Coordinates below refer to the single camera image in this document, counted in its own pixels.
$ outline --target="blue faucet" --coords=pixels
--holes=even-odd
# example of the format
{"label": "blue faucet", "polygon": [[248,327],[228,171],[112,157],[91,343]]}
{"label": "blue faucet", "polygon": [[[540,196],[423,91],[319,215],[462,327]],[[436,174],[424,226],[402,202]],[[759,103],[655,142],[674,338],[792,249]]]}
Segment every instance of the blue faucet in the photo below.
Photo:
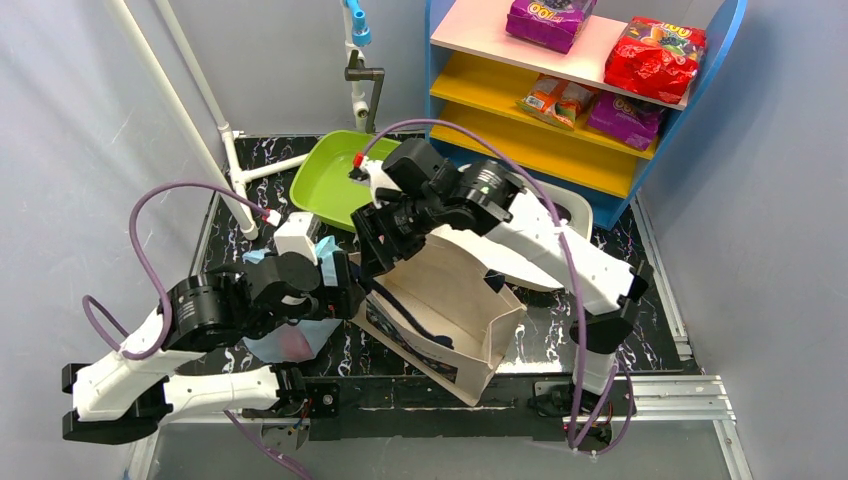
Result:
{"label": "blue faucet", "polygon": [[359,7],[359,0],[345,0],[345,4],[353,21],[353,44],[364,47],[371,43],[371,29],[365,23],[365,12]]}

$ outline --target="toy shelf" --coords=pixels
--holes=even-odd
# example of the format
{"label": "toy shelf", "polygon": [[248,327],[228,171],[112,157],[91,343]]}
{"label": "toy shelf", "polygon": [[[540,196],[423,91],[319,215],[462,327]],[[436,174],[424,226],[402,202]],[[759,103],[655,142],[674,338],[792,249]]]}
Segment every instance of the toy shelf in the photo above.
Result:
{"label": "toy shelf", "polygon": [[[591,16],[571,51],[562,54],[507,34],[511,4],[427,0],[427,116],[474,131],[536,178],[580,194],[592,205],[595,224],[612,228],[657,161],[685,161],[678,134],[721,68],[744,17],[745,2],[725,0],[718,9],[706,30],[700,73],[676,105],[604,83],[607,57],[625,22]],[[523,112],[515,102],[527,95],[539,73],[668,107],[659,140],[638,151],[589,128],[587,114],[572,131]],[[442,155],[458,163],[493,156],[442,126],[434,126],[429,138]]]}
{"label": "toy shelf", "polygon": [[564,55],[506,33],[506,14],[511,4],[512,0],[456,0],[430,36],[430,43],[669,108],[686,108],[688,92],[679,104],[668,104],[604,83],[604,65],[626,23],[592,15],[571,51]]}

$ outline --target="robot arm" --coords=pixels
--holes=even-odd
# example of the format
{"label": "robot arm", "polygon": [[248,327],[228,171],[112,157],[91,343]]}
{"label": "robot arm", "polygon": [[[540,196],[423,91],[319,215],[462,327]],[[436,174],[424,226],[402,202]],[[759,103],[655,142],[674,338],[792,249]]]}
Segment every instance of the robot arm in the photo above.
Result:
{"label": "robot arm", "polygon": [[[305,231],[300,233],[301,241],[298,235],[289,237],[294,241],[288,246],[310,257],[286,251],[255,265],[226,265],[178,283],[168,292],[174,312],[171,331],[152,356],[131,360],[123,352],[144,351],[156,340],[163,324],[160,308],[124,340],[121,351],[92,365],[67,365],[62,371],[63,390],[73,396],[73,410],[63,418],[63,438],[121,444],[199,412],[302,404],[307,393],[297,369],[275,365],[237,374],[174,374],[181,365],[216,348],[234,346],[242,337],[261,338],[303,319],[356,315],[365,293],[352,275],[347,255],[337,251],[318,259],[311,250],[298,248],[311,243]],[[331,276],[324,275],[330,271]]]}
{"label": "robot arm", "polygon": [[[359,160],[351,178],[370,187],[373,204],[353,214],[362,249],[363,277],[385,274],[424,247],[426,235],[449,225],[502,244],[573,291],[558,243],[568,240],[587,311],[584,388],[596,399],[607,384],[615,352],[633,331],[636,304],[653,270],[615,259],[572,229],[555,225],[539,200],[498,163],[476,162],[460,171],[422,139],[410,139],[384,162]],[[577,326],[570,331],[577,342]]]}

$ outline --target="red snack bag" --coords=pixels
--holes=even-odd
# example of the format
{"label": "red snack bag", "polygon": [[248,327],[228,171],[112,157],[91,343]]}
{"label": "red snack bag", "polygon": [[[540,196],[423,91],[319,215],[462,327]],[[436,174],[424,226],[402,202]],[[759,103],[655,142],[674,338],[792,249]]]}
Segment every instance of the red snack bag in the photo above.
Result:
{"label": "red snack bag", "polygon": [[604,81],[665,103],[680,103],[706,48],[704,30],[633,17],[607,58]]}

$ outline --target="black lever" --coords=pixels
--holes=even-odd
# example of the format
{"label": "black lever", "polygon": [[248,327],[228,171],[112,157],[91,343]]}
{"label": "black lever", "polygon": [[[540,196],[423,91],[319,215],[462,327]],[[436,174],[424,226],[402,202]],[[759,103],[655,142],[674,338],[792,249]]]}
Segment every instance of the black lever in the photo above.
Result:
{"label": "black lever", "polygon": [[383,93],[383,79],[386,71],[382,68],[365,68],[365,62],[359,58],[359,50],[350,51],[350,59],[345,67],[345,80],[357,82],[370,80],[374,82],[371,89],[371,105],[368,107],[368,120],[365,122],[365,133],[376,133],[374,119],[377,117],[377,108],[380,106],[380,95]]}

